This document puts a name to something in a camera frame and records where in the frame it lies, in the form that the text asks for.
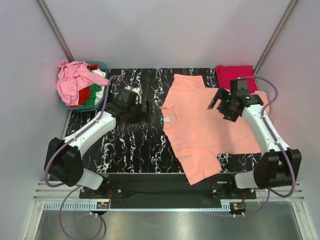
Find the salmon orange t-shirt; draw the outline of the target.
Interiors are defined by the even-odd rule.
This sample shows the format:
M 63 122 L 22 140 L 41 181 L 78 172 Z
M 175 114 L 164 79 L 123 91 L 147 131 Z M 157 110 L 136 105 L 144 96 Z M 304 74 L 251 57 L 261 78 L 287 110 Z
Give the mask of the salmon orange t-shirt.
M 258 142 L 239 117 L 232 122 L 208 105 L 217 88 L 202 76 L 175 74 L 162 105 L 163 131 L 190 185 L 221 172 L 219 154 L 257 154 Z

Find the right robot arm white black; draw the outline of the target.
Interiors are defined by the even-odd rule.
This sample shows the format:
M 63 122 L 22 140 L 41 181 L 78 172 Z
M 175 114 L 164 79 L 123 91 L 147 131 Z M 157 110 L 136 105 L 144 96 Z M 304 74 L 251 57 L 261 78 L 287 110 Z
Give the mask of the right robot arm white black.
M 261 160 L 254 170 L 237 173 L 227 185 L 228 195 L 239 198 L 245 189 L 294 187 L 302 154 L 280 137 L 267 114 L 268 103 L 247 89 L 218 88 L 208 109 L 217 106 L 222 153 L 260 152 Z

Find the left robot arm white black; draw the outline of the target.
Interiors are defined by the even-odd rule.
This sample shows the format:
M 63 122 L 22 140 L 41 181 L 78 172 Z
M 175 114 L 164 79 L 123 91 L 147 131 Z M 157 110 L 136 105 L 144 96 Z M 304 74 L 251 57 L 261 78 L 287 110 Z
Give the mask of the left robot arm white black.
M 83 155 L 103 135 L 124 124 L 151 123 L 154 120 L 149 101 L 142 105 L 142 89 L 127 86 L 85 126 L 73 134 L 49 144 L 44 164 L 47 186 L 86 187 L 97 198 L 108 193 L 104 178 L 83 166 Z

